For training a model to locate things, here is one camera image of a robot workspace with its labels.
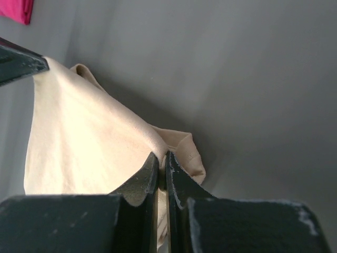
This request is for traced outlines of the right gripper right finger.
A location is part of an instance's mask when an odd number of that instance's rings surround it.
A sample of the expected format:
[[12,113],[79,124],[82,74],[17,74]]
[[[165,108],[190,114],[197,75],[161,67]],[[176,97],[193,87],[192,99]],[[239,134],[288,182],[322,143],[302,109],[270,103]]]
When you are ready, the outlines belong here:
[[220,199],[168,152],[165,161],[170,252],[330,252],[305,205],[288,200]]

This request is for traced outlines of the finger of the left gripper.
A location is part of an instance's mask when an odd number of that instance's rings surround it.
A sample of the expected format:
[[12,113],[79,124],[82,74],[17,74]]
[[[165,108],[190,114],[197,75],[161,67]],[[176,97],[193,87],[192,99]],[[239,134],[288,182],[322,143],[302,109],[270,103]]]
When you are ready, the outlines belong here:
[[33,51],[1,38],[1,86],[49,70],[47,60]]

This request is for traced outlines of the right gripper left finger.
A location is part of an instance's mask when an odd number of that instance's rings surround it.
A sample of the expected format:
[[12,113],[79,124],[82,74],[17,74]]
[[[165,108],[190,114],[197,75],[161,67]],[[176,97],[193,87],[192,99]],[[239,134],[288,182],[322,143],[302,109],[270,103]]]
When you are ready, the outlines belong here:
[[14,196],[1,203],[1,252],[156,252],[158,159],[109,194]]

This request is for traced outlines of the beige t shirt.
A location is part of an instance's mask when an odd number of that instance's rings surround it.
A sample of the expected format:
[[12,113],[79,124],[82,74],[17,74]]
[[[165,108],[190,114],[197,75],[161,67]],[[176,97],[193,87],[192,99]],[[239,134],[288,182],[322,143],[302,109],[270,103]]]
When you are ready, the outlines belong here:
[[198,184],[206,175],[190,133],[157,128],[111,97],[91,72],[46,58],[35,74],[24,191],[31,195],[109,194],[135,175],[150,154],[158,159],[157,251],[167,235],[168,152]]

